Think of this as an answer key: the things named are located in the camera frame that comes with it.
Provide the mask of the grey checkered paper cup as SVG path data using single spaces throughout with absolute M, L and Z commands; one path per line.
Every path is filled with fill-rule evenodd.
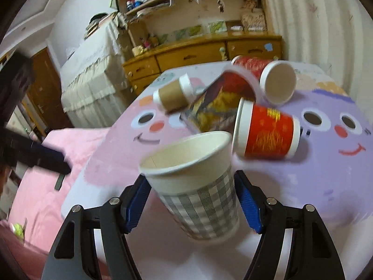
M 200 133 L 149 154 L 139 164 L 140 173 L 192 240 L 221 243 L 239 228 L 231 141 L 225 131 Z

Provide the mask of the small red paper cup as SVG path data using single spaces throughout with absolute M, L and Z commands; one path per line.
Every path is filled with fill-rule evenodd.
M 232 152 L 245 159 L 290 159 L 300 141 L 298 118 L 240 99 Z

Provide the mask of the brown sleeve paper cup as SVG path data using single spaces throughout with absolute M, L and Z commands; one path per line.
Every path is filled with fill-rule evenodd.
M 195 97 L 194 87 L 187 74 L 156 90 L 152 96 L 157 108 L 165 113 L 187 107 Z

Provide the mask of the dark patterned red cup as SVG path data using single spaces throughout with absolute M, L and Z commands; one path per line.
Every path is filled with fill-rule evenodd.
M 251 71 L 229 64 L 180 118 L 192 133 L 232 132 L 240 99 L 262 102 L 264 95 L 259 80 Z

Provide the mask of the tall red paper cup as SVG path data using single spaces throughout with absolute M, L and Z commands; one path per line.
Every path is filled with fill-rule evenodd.
M 258 79 L 268 103 L 283 105 L 293 97 L 297 75 L 295 69 L 287 61 L 237 56 L 231 63 L 245 68 Z

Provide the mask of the dark smartphone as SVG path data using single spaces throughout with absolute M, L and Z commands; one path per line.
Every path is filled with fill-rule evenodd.
M 65 179 L 65 175 L 64 174 L 60 174 L 58 176 L 58 179 L 56 180 L 56 184 L 54 186 L 54 189 L 56 191 L 59 191 L 61 189 L 64 179 Z

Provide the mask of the pink fluffy blanket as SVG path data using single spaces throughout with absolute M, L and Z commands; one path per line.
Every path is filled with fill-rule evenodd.
M 107 128 L 67 128 L 50 132 L 43 144 L 65 153 L 71 173 L 60 190 L 55 190 L 58 174 L 29 168 L 18 187 L 8 222 L 25 225 L 25 241 L 48 252 L 63 223 L 61 206 L 83 166 L 108 133 Z

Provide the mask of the white lace covered furniture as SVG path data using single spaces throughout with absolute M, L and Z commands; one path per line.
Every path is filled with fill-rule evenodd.
M 135 100 L 123 69 L 133 58 L 126 28 L 125 17 L 115 13 L 62 66 L 61 104 L 74 127 L 110 127 Z

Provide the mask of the cartoon monster tablecloth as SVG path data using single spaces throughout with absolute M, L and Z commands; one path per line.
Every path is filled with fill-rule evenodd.
M 79 204 L 102 205 L 138 176 L 141 158 L 190 135 L 179 114 L 166 115 L 153 93 L 188 75 L 210 85 L 226 63 L 167 70 L 126 109 L 83 167 L 61 207 L 66 216 Z M 294 63 L 297 88 L 282 112 L 300 121 L 294 156 L 284 159 L 233 157 L 267 196 L 282 204 L 311 203 L 327 226 L 347 279 L 368 278 L 372 258 L 372 126 L 358 106 L 313 64 Z M 260 240 L 245 219 L 233 238 L 208 246 L 190 240 L 155 195 L 150 195 L 128 244 L 144 279 L 242 279 Z

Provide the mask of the wooden desk with drawers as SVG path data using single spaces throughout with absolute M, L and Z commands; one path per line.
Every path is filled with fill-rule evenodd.
M 237 56 L 283 58 L 283 38 L 270 32 L 223 32 L 162 44 L 123 63 L 134 92 L 140 95 L 161 73 L 172 68 L 231 61 Z

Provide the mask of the cream mug on desk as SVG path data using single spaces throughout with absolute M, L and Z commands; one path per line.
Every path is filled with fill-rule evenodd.
M 133 53 L 133 56 L 137 57 L 137 56 L 140 56 L 141 54 L 143 54 L 145 52 L 145 47 L 142 46 L 142 45 L 138 45 L 138 46 L 134 47 L 131 51 Z

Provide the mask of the wooden bookshelf hutch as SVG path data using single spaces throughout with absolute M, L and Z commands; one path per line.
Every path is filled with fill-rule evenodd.
M 114 0 L 133 46 L 156 47 L 206 34 L 245 31 L 242 14 L 265 0 Z

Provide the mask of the white floral curtain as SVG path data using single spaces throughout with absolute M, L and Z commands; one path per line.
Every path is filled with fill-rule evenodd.
M 359 0 L 267 0 L 287 58 L 318 64 L 361 109 L 372 108 L 372 18 Z

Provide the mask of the patterned cardboard box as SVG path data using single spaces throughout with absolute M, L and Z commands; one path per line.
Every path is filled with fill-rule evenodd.
M 253 8 L 242 14 L 242 26 L 247 32 L 267 30 L 265 13 L 262 8 Z

